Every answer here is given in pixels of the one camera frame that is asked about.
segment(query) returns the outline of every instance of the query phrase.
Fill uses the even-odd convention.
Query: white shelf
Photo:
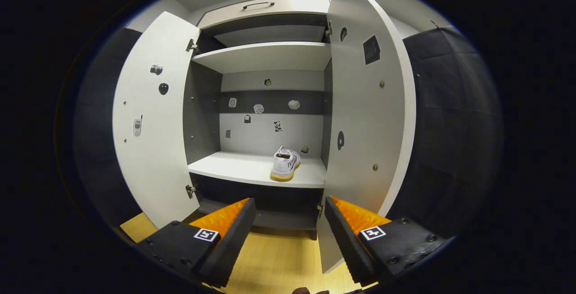
[[[261,70],[323,71],[332,53],[318,42],[257,43],[199,54],[192,61],[221,74]]]
[[[274,181],[270,171],[274,157],[257,154],[216,152],[188,166],[188,171],[208,177],[255,185],[321,189],[326,168],[320,158],[302,158],[290,181]]]

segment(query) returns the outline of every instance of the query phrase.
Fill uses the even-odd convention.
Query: drawer
[[[326,14],[329,7],[330,0],[251,0],[205,13],[198,28],[205,29],[236,19],[261,15]]]

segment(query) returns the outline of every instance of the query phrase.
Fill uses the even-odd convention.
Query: shoe sole
[[[277,176],[274,175],[273,173],[270,173],[270,177],[272,177],[272,179],[276,179],[277,181],[289,181],[290,179],[292,179],[292,177],[294,177],[294,172],[296,171],[296,169],[298,169],[298,167],[300,167],[300,163],[296,165],[294,171],[292,171],[292,173],[288,176]]]

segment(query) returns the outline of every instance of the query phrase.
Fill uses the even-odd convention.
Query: wooden floor
[[[153,226],[150,228],[152,223],[147,220],[142,213],[124,223],[122,228],[127,233],[135,232],[136,236],[128,235],[140,241],[156,231]],[[291,294],[299,287],[307,287],[311,294],[321,290],[347,293],[361,288],[352,281],[346,263],[331,273],[322,274],[318,240],[311,240],[305,231],[253,227],[239,253],[228,286],[219,290],[228,294]]]

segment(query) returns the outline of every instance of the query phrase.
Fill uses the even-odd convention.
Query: black square sticker
[[[216,238],[216,235],[218,235],[218,231],[200,229],[198,232],[196,232],[194,237],[196,239],[212,242]]]
[[[385,236],[386,233],[384,233],[382,231],[381,228],[379,228],[378,226],[375,226],[373,228],[369,228],[366,230],[362,230],[360,231],[360,233],[362,233],[362,235],[364,235],[364,237],[366,238],[366,240],[370,241],[370,240],[374,240],[377,237],[381,237],[381,236]]]

